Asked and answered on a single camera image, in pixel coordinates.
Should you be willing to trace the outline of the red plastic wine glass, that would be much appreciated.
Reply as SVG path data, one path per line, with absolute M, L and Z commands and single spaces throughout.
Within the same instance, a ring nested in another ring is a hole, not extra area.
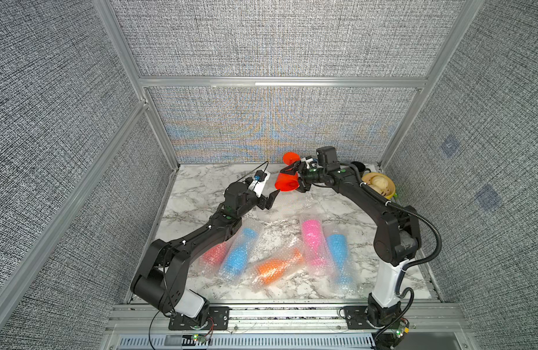
M 288 152 L 283 156 L 283 162 L 289 167 L 293 166 L 296 162 L 300 161 L 300 156 L 296 153 Z M 281 192 L 291 192 L 299 187 L 298 174 L 294 172 L 291 174 L 291 170 L 287 170 L 287 173 L 280 172 L 276 179 L 275 188 Z

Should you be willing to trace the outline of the pink plastic wine glass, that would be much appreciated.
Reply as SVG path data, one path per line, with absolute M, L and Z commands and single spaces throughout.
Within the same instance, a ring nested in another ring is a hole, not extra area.
M 315 219 L 305 220 L 301 224 L 305 256 L 311 268 L 330 268 L 331 260 L 321 222 Z

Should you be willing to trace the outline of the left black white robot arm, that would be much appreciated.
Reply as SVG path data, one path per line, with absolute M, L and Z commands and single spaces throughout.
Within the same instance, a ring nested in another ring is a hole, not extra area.
M 209 301 L 186 287 L 190 265 L 211 248 L 231 239 L 254 208 L 271 209 L 280 190 L 265 196 L 249 182 L 233 182 L 206 224 L 180 239 L 153 241 L 146 250 L 130 291 L 166 315 L 182 315 L 196 325 L 208 318 Z

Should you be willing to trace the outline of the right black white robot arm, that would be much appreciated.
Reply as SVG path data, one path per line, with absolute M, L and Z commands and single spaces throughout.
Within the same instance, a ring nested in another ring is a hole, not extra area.
M 421 247 L 419 223 L 422 217 L 411 206 L 399 206 L 383 197 L 362 180 L 364 165 L 340 163 L 336 157 L 318 155 L 318 159 L 300 158 L 295 153 L 283 157 L 282 174 L 298 176 L 297 191 L 305 193 L 313 186 L 324 186 L 353 201 L 377 226 L 373 247 L 380 259 L 378 278 L 369 294 L 367 321 L 384 330 L 397 323 L 407 312 L 401 299 L 411 292 L 401 290 L 409 268 L 422 264 L 416 259 Z

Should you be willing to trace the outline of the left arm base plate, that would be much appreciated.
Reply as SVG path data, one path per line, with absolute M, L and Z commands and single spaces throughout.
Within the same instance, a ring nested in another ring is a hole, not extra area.
M 194 318 L 182 313 L 176 313 L 170 317 L 168 329 L 172 331 L 182 330 L 206 332 L 208 330 L 227 330 L 229 323 L 230 307 L 209 307 L 207 311 L 201 311 Z

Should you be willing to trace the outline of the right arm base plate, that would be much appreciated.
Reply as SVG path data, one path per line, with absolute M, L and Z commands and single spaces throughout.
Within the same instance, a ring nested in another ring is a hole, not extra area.
M 382 308 L 380 306 L 345 306 L 341 309 L 349 330 L 382 329 L 390 325 L 401 313 L 400 305 Z

